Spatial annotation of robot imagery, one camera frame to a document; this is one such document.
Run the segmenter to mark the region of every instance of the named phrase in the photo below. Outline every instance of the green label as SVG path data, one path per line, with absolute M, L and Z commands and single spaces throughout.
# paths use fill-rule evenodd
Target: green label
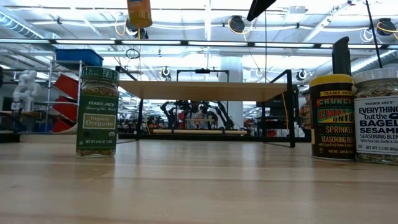
M 116 147 L 117 96 L 80 96 L 77 149 L 107 150 Z

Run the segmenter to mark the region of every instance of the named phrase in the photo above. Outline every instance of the blue storage bin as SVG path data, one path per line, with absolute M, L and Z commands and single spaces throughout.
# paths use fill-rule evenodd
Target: blue storage bin
M 57 56 L 57 60 L 83 61 L 87 66 L 102 67 L 102 61 L 104 60 L 94 50 L 91 49 L 57 49 L 55 50 L 55 54 Z M 79 69 L 79 64 L 77 63 L 59 64 L 72 70 Z

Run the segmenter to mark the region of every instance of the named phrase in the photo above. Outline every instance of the seasoning blend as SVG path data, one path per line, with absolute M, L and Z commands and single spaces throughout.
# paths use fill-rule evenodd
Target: seasoning blend
M 114 156 L 119 73 L 102 67 L 84 67 L 81 79 L 76 156 Z
M 359 73 L 354 84 L 358 160 L 398 165 L 398 69 Z
M 325 75 L 310 82 L 312 156 L 355 160 L 352 78 Z

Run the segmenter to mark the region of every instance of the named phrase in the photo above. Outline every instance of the everything but the bagel seasoning jar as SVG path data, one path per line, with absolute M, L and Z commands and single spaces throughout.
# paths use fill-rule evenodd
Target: everything but the bagel seasoning jar
M 398 69 L 354 76 L 357 159 L 398 165 Z
M 76 156 L 114 156 L 119 73 L 102 67 L 84 67 L 81 79 Z

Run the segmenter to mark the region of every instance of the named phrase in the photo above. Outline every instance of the ceiling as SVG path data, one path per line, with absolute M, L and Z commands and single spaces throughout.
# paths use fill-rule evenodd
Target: ceiling
M 61 39 L 133 39 L 123 32 L 127 18 L 126 0 L 2 0 L 0 13 L 12 16 L 29 29 L 45 38 Z M 370 0 L 373 21 L 391 18 L 398 23 L 396 0 Z M 242 16 L 246 25 L 249 42 L 309 42 L 335 43 L 348 36 L 351 44 L 372 44 L 373 35 L 366 32 L 369 17 L 363 0 L 354 0 L 345 7 L 347 0 L 277 0 L 268 10 L 253 22 L 245 20 L 251 1 L 230 0 L 150 0 L 154 25 L 147 29 L 150 40 L 212 40 L 244 42 L 243 35 L 234 34 L 228 27 L 231 16 Z M 291 10 L 304 10 L 294 13 Z M 377 35 L 378 41 L 391 44 L 394 35 Z M 0 26 L 0 38 L 24 38 L 14 30 Z M 104 57 L 104 66 L 114 68 L 119 65 L 129 70 L 142 70 L 142 80 L 161 80 L 160 71 L 170 69 L 175 80 L 177 69 L 220 68 L 220 58 L 225 56 L 242 57 L 245 82 L 263 82 L 262 73 L 272 79 L 287 68 L 295 72 L 306 70 L 316 73 L 331 70 L 331 49 L 265 49 L 234 47 L 170 47 L 135 46 L 141 52 L 141 60 L 125 57 L 129 46 L 109 45 L 57 45 L 58 48 L 86 48 L 97 51 Z M 33 57 L 32 61 L 20 56 Z M 45 67 L 54 52 L 39 46 L 27 44 L 0 45 L 1 64 L 12 68 Z M 351 61 L 366 60 L 375 55 L 374 50 L 351 50 Z M 195 73 L 181 73 L 180 81 L 217 82 L 216 74 L 204 76 Z

